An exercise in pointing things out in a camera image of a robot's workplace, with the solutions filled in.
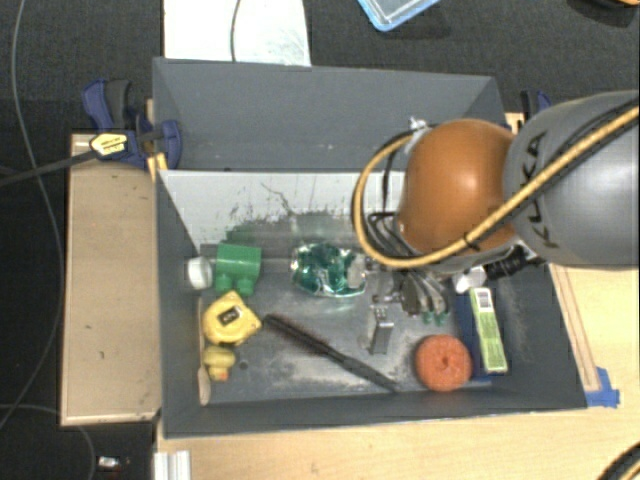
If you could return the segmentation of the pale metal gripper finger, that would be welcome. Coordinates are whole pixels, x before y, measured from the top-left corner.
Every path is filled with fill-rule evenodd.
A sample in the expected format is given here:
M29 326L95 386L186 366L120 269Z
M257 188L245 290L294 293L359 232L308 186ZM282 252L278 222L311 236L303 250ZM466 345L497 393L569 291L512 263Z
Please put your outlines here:
M374 307L373 311L374 327L369 344L369 352L372 355L386 355L395 324L387 314L385 307Z
M392 302L398 291L395 273L369 260L350 265L350 288L373 304Z

